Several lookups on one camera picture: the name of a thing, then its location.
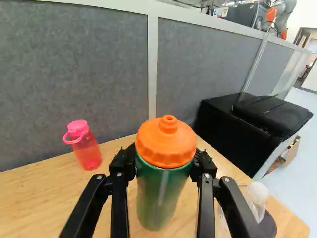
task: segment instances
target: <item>floor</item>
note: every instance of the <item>floor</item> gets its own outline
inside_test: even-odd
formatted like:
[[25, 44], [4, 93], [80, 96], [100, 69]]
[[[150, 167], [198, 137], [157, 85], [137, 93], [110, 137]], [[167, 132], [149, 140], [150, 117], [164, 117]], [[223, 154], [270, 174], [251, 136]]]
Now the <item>floor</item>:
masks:
[[277, 168], [260, 181], [271, 195], [297, 214], [311, 229], [310, 238], [317, 237], [317, 94], [292, 88], [286, 101], [314, 113], [299, 131], [302, 137], [298, 154], [285, 168]]

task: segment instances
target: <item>wall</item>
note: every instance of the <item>wall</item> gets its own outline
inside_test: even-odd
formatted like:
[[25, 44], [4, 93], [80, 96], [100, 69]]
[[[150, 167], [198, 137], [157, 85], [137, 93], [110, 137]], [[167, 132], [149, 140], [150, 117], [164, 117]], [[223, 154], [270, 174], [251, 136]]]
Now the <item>wall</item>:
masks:
[[317, 39], [310, 39], [305, 46], [305, 49], [309, 50], [312, 53], [317, 53]]
[[317, 28], [317, 1], [298, 0], [287, 21], [287, 41], [293, 42], [300, 27]]

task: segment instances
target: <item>wooden table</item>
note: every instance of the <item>wooden table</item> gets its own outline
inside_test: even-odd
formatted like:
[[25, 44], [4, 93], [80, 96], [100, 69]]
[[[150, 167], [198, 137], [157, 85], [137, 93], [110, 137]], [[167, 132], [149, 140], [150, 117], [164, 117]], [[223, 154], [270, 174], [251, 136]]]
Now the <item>wooden table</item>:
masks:
[[[94, 171], [83, 170], [73, 153], [0, 173], [0, 237], [50, 238], [58, 237], [68, 216], [90, 177], [96, 173], [109, 174], [113, 156], [130, 145], [135, 135], [104, 143], [102, 165]], [[251, 179], [210, 145], [197, 137], [197, 147], [207, 149], [218, 167], [217, 177], [233, 177], [238, 185]], [[160, 232], [145, 230], [136, 215], [136, 180], [128, 187], [130, 234], [132, 238], [192, 238], [195, 231], [197, 187], [188, 179], [171, 223]], [[278, 238], [305, 238], [308, 226], [289, 209], [270, 197], [267, 210], [277, 223]], [[94, 237], [110, 237], [111, 196], [99, 217]]]

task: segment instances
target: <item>clear plastic bottle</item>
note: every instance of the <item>clear plastic bottle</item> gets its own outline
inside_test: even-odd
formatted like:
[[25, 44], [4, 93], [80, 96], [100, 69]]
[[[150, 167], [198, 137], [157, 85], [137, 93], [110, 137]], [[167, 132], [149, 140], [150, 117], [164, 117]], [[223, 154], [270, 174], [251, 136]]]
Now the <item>clear plastic bottle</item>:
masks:
[[63, 141], [72, 145], [79, 162], [85, 170], [94, 170], [102, 162], [99, 145], [85, 120], [75, 120], [67, 125], [68, 132]]
[[[260, 223], [265, 214], [265, 202], [269, 196], [268, 188], [260, 182], [252, 182], [248, 186], [240, 185], [239, 188], [257, 223]], [[218, 211], [215, 216], [216, 238], [230, 238], [229, 227], [218, 202], [215, 203], [215, 211]]]

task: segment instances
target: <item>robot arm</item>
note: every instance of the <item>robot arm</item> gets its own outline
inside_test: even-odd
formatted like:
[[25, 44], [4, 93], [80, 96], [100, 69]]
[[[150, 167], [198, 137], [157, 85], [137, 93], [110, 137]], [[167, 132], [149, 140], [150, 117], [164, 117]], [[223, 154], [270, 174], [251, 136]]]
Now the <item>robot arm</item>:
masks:
[[286, 40], [287, 37], [287, 20], [296, 6], [297, 0], [276, 0], [272, 8], [276, 9], [275, 26], [280, 34], [280, 38]]

